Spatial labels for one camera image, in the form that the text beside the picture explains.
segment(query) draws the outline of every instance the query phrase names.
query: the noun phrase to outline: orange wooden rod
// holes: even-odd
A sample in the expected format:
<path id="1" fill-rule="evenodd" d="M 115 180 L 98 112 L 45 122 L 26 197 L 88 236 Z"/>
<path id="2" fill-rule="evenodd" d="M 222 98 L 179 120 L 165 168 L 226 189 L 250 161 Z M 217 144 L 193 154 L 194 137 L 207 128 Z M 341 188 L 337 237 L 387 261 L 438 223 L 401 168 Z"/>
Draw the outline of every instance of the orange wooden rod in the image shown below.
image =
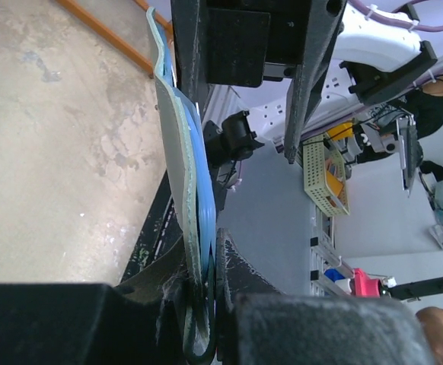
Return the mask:
<path id="1" fill-rule="evenodd" d="M 126 41 L 117 36 L 110 28 L 101 23 L 92 14 L 87 12 L 75 0 L 56 0 L 64 9 L 73 14 L 77 19 L 90 27 L 100 37 L 104 38 L 109 44 L 118 49 L 121 53 L 131 59 L 135 64 L 153 74 L 152 63 L 136 49 L 130 46 Z"/>
<path id="2" fill-rule="evenodd" d="M 140 6 L 144 11 L 147 11 L 149 4 L 146 0 L 134 0 L 138 6 Z M 167 32 L 167 35 L 172 38 L 173 36 L 173 24 L 166 21 L 158 12 L 155 12 L 155 21 L 157 21 Z"/>

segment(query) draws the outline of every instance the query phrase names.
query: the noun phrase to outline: yellow basket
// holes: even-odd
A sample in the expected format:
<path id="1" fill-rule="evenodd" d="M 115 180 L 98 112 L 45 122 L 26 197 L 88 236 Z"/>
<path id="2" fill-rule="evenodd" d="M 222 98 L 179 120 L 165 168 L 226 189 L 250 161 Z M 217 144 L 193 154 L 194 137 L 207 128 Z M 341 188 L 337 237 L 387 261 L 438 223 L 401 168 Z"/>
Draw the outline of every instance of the yellow basket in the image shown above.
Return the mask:
<path id="1" fill-rule="evenodd" d="M 298 163 L 304 171 L 304 190 L 327 217 L 348 215 L 350 208 L 346 191 L 345 161 L 337 149 L 330 151 L 330 158 L 336 166 L 335 176 L 343 183 L 341 193 L 336 196 L 327 182 L 323 144 L 325 138 L 328 135 L 318 135 L 305 141 L 299 148 Z"/>

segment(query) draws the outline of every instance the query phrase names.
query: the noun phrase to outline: red object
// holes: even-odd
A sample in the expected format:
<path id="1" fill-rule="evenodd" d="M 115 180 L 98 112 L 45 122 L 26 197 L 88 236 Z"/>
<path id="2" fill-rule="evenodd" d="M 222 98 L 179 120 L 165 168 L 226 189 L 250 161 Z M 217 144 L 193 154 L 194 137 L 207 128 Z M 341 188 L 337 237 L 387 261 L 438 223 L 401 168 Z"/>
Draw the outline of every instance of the red object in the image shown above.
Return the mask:
<path id="1" fill-rule="evenodd" d="M 355 296 L 356 297 L 380 297 L 379 279 L 370 277 L 361 269 L 356 268 L 355 272 Z"/>

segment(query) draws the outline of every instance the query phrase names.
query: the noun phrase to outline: beige floor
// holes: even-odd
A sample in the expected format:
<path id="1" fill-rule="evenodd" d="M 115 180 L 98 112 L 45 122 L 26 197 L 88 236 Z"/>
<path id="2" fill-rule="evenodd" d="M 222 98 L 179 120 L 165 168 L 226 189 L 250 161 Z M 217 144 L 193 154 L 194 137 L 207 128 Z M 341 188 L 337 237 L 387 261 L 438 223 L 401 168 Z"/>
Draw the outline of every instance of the beige floor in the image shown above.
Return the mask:
<path id="1" fill-rule="evenodd" d="M 146 53 L 131 0 L 80 0 Z M 116 284 L 164 172 L 146 74 L 50 0 L 0 0 L 0 281 Z"/>

